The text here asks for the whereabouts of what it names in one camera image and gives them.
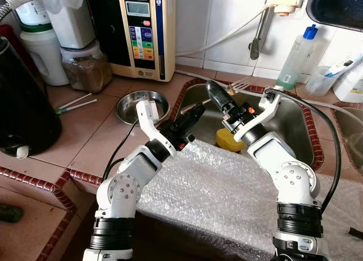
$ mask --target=cucumber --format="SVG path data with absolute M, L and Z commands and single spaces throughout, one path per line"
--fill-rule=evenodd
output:
M 18 222 L 24 215 L 22 208 L 0 203 L 0 221 Z

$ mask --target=black cable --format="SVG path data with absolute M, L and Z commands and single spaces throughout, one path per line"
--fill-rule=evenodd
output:
M 322 213 L 324 212 L 324 210 L 326 209 L 326 207 L 328 206 L 328 203 L 330 202 L 331 198 L 333 197 L 333 194 L 335 192 L 335 189 L 338 185 L 339 182 L 339 178 L 340 178 L 340 169 L 341 169 L 341 154 L 340 154 L 340 143 L 339 143 L 339 138 L 338 138 L 338 134 L 336 132 L 336 129 L 332 123 L 332 121 L 329 119 L 329 117 L 327 117 L 325 115 L 325 113 L 323 113 L 321 110 L 319 110 L 318 108 L 314 107 L 313 105 L 311 105 L 310 103 L 300 99 L 300 98 L 296 98 L 294 96 L 291 96 L 283 91 L 279 91 L 276 89 L 272 89 L 269 88 L 267 90 L 265 90 L 265 93 L 274 93 L 274 94 L 279 94 L 281 96 L 287 97 L 289 99 L 291 99 L 292 101 L 304 105 L 305 107 L 313 110 L 316 114 L 318 114 L 328 125 L 331 134 L 333 136 L 333 141 L 334 141 L 334 146 L 335 146 L 335 157 L 336 157 L 336 162 L 335 162 L 335 173 L 334 173 L 334 179 L 333 182 L 331 184 L 331 187 L 329 189 L 329 192 L 327 194 L 327 196 L 324 199 L 324 202 L 322 204 Z
M 117 159 L 112 164 L 110 164 L 110 166 L 107 168 L 107 171 L 105 172 L 106 173 L 105 179 L 108 178 L 108 174 L 111 172 L 111 170 L 113 169 L 113 167 L 115 166 L 115 164 L 117 164 L 119 162 L 122 162 L 124 159 L 125 158 Z
M 120 144 L 117 146 L 117 148 L 115 149 L 115 151 L 113 152 L 113 154 L 111 155 L 108 163 L 107 163 L 107 166 L 106 166 L 106 169 L 104 170 L 104 173 L 103 173 L 103 176 L 102 176 L 102 180 L 106 180 L 107 177 L 108 177 L 108 174 L 111 170 L 110 166 L 111 166 L 111 163 L 116 155 L 116 153 L 120 150 L 120 148 L 123 146 L 123 144 L 126 142 L 127 138 L 130 136 L 131 134 L 131 131 L 133 130 L 133 128 L 136 126 L 136 124 L 138 123 L 138 120 L 136 120 L 131 128 L 129 129 L 129 131 L 127 132 L 127 134 L 125 135 L 124 139 L 120 142 Z

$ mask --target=white plastic bottle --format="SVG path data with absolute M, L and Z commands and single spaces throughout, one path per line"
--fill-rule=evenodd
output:
M 20 38 L 33 58 L 43 80 L 54 86 L 69 83 L 62 67 L 62 56 L 56 33 L 51 24 L 21 25 Z
M 50 20 L 42 0 L 34 0 L 25 3 L 16 9 L 20 21 L 28 26 L 49 24 Z
M 86 0 L 43 0 L 62 47 L 83 49 L 96 39 Z
M 311 56 L 314 47 L 313 38 L 317 31 L 318 29 L 313 24 L 311 27 L 306 28 L 303 35 L 296 37 L 284 67 L 278 76 L 277 85 L 283 86 L 286 90 L 291 90 L 295 86 L 304 64 Z
M 333 91 L 341 101 L 363 103 L 363 60 L 341 76 Z

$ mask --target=blue bottle cap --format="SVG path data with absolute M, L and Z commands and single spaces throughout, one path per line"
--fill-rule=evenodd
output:
M 306 28 L 305 33 L 303 35 L 303 37 L 306 40 L 312 40 L 315 37 L 315 35 L 316 35 L 317 31 L 318 31 L 318 29 L 315 26 L 316 25 L 313 24 L 311 27 Z

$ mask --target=display screen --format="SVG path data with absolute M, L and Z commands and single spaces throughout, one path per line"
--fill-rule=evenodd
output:
M 129 13 L 149 15 L 149 4 L 148 3 L 128 2 L 127 10 Z

